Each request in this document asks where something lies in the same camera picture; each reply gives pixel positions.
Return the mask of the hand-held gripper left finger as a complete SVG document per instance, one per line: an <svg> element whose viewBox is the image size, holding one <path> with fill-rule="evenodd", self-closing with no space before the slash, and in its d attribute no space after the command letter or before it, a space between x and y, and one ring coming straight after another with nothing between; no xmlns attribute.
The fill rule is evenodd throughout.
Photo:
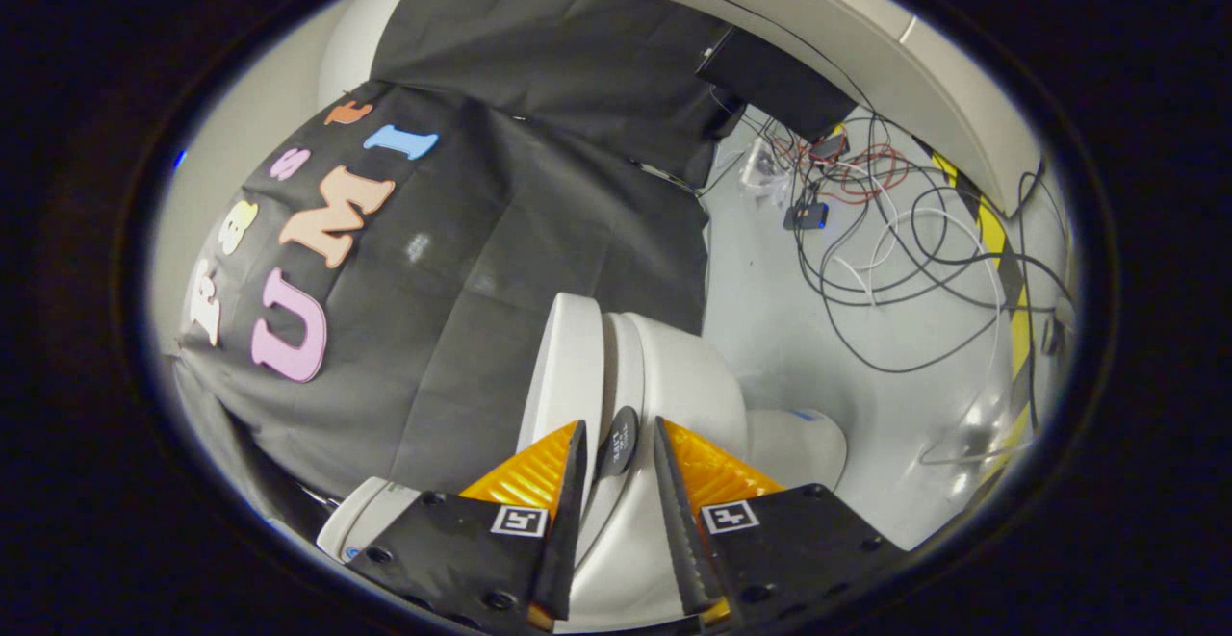
<svg viewBox="0 0 1232 636"><path fill-rule="evenodd" d="M483 634L547 634L568 618L588 471L569 422L468 491L425 491L345 566L414 608Z"/></svg>

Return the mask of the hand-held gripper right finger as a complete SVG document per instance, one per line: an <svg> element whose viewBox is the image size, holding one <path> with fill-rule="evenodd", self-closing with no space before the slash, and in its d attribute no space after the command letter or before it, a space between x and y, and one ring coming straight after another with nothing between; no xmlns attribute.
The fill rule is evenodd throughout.
<svg viewBox="0 0 1232 636"><path fill-rule="evenodd" d="M655 478L683 614L703 635L788 635L845 618L908 553L821 483L786 488L655 418Z"/></svg>

